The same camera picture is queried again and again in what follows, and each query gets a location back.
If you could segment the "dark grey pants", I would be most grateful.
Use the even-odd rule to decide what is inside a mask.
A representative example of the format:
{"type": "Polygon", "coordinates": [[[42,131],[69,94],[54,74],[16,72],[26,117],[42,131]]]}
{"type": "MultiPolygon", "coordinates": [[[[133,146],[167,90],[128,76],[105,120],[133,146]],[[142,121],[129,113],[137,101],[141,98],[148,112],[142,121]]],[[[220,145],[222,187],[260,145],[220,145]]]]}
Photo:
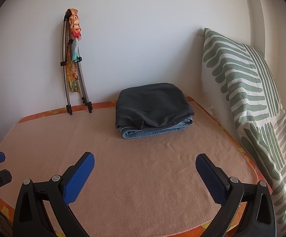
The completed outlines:
{"type": "Polygon", "coordinates": [[[131,87],[120,92],[116,103],[116,128],[156,130],[175,126],[194,115],[184,93],[174,84],[131,87]]]}

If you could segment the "folded metal tripod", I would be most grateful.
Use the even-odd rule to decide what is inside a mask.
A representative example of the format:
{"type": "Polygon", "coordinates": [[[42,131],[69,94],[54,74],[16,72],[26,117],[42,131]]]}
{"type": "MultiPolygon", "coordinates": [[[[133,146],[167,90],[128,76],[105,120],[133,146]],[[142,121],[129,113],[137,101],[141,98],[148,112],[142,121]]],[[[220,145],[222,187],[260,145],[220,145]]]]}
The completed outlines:
{"type": "Polygon", "coordinates": [[[88,98],[86,85],[84,83],[81,67],[82,57],[79,51],[81,41],[81,27],[77,9],[67,9],[63,19],[62,31],[62,61],[60,66],[63,69],[64,88],[66,95],[66,111],[70,115],[73,113],[70,101],[70,93],[79,93],[82,103],[91,113],[93,111],[92,102],[88,98]]]}

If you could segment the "colourful floral cloth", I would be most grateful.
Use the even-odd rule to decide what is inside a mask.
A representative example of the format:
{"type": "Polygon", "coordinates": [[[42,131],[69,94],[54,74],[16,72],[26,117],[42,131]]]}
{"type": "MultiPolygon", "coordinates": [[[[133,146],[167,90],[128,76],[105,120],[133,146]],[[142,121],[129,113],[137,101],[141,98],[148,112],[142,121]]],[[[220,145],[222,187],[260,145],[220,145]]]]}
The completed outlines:
{"type": "Polygon", "coordinates": [[[67,52],[66,75],[68,77],[69,90],[72,93],[79,93],[79,78],[77,73],[77,62],[79,60],[79,41],[81,40],[81,27],[78,16],[78,10],[68,9],[68,28],[69,40],[72,40],[71,46],[67,52]]]}

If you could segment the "folded blue jeans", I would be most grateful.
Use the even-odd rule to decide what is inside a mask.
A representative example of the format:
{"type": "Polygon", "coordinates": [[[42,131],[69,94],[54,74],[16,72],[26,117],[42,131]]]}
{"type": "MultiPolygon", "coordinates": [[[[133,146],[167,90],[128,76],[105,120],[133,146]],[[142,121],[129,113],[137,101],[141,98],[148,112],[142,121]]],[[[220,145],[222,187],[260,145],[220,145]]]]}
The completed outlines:
{"type": "Polygon", "coordinates": [[[160,127],[160,128],[148,128],[143,130],[136,130],[133,127],[122,127],[120,133],[124,139],[137,139],[143,137],[151,137],[160,134],[167,134],[172,132],[179,132],[185,130],[190,125],[192,125],[192,117],[188,117],[178,124],[170,127],[160,127]]]}

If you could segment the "green white patterned pillow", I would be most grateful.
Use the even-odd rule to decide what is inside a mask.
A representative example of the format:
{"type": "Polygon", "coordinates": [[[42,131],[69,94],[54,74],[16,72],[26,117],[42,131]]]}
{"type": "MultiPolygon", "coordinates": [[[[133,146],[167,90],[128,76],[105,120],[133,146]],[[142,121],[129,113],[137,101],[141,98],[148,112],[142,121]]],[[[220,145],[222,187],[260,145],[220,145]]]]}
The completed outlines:
{"type": "Polygon", "coordinates": [[[206,28],[202,83],[215,116],[271,187],[277,236],[286,236],[286,112],[264,56],[206,28]]]}

